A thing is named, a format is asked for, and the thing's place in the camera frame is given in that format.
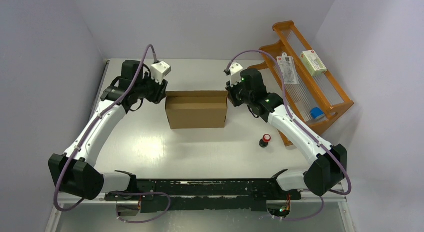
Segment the brown cardboard box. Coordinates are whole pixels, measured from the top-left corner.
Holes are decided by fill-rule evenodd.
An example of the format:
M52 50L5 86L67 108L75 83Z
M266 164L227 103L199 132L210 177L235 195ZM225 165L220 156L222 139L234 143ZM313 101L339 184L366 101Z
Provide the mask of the brown cardboard box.
M171 129L224 128L226 90L168 91L165 112Z

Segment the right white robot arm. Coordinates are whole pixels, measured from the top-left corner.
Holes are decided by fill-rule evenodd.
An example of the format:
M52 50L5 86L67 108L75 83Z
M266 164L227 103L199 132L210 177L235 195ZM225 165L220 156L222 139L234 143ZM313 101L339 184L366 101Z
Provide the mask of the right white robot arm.
M226 82L230 102L235 107L246 104L256 117L282 132L310 164L306 171L287 170L278 175L269 189L274 198L281 199L294 189L323 196L345 178L344 146L332 145L318 136L279 94L268 92L259 70L234 64L224 72L230 76Z

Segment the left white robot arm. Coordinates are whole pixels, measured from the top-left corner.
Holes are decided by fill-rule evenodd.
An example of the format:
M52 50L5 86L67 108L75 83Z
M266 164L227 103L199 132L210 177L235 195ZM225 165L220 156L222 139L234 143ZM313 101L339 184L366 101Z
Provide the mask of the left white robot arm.
M171 71L165 61L150 66L125 60L116 77L100 97L93 117L74 143L62 154L53 154L48 166L60 192L93 200L101 193L118 191L127 200L138 194L137 177L129 172L99 172L95 165L116 125L137 102L158 104L166 96L165 79Z

